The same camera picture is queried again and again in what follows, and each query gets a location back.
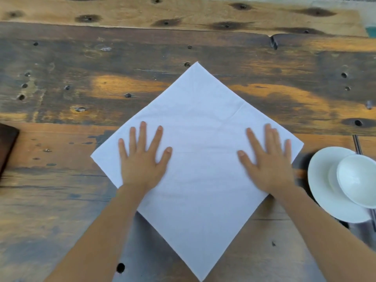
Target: napkin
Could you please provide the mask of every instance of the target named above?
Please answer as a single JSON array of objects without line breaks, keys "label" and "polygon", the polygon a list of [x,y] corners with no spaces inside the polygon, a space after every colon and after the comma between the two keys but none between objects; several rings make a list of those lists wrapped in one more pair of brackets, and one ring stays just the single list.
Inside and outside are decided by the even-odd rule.
[{"label": "napkin", "polygon": [[138,212],[202,281],[267,196],[237,157],[243,150],[255,162],[246,128],[265,147],[264,126],[270,123],[282,142],[291,139],[293,160],[303,143],[196,62],[93,152],[93,160],[118,188],[123,183],[118,139],[128,147],[129,129],[136,127],[138,136],[141,121],[147,123],[147,146],[157,127],[164,128],[156,160],[168,146],[173,153],[166,174]]}]

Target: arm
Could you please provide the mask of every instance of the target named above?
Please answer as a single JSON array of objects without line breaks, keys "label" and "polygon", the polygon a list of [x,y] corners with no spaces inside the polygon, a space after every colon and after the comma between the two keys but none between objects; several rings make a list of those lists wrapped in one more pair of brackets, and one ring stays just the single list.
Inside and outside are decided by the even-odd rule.
[{"label": "arm", "polygon": [[161,161],[155,162],[162,131],[159,127],[149,150],[145,151],[146,123],[141,123],[138,142],[136,129],[132,127],[129,155],[124,141],[119,140],[123,185],[45,282],[112,281],[137,207],[162,179],[170,160],[172,148],[168,147]]},{"label": "arm", "polygon": [[266,125],[266,152],[250,129],[248,139],[257,164],[238,151],[239,160],[256,186],[277,199],[302,235],[324,277],[330,282],[375,281],[376,253],[357,239],[294,184],[291,142],[282,152],[276,129]]}]

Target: chopsticks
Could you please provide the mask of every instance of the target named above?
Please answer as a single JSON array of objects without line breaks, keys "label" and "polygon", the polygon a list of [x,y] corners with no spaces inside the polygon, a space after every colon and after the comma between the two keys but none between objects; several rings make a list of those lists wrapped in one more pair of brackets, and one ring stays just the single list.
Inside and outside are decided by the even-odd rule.
[{"label": "chopsticks", "polygon": [[[360,142],[359,138],[357,135],[353,135],[353,140],[355,144],[355,151],[357,154],[362,155],[362,148],[360,147]],[[376,232],[376,210],[375,209],[370,209],[371,211],[371,218],[372,218],[372,226],[373,226],[373,231]]]}]

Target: person's left hand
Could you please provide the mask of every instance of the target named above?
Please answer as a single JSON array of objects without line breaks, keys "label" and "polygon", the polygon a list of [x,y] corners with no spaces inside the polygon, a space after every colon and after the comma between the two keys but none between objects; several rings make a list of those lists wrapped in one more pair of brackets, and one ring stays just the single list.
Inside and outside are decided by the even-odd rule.
[{"label": "person's left hand", "polygon": [[124,140],[119,139],[123,186],[138,188],[146,194],[162,179],[172,155],[172,148],[167,147],[159,163],[155,162],[155,154],[161,142],[162,133],[163,128],[159,126],[149,149],[146,151],[146,123],[141,122],[138,142],[136,142],[136,128],[131,127],[129,131],[129,154],[125,150]]}]

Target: person's left arm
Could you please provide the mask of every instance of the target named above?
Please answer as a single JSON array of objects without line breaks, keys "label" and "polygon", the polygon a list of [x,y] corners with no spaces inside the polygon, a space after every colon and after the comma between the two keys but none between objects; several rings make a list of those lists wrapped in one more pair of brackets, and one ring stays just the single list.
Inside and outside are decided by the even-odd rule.
[{"label": "person's left arm", "polygon": [[112,281],[132,219],[144,195],[162,179],[172,154],[168,147],[159,163],[155,154],[163,129],[157,129],[146,151],[146,123],[129,132],[129,154],[119,140],[123,185],[45,282]]}]

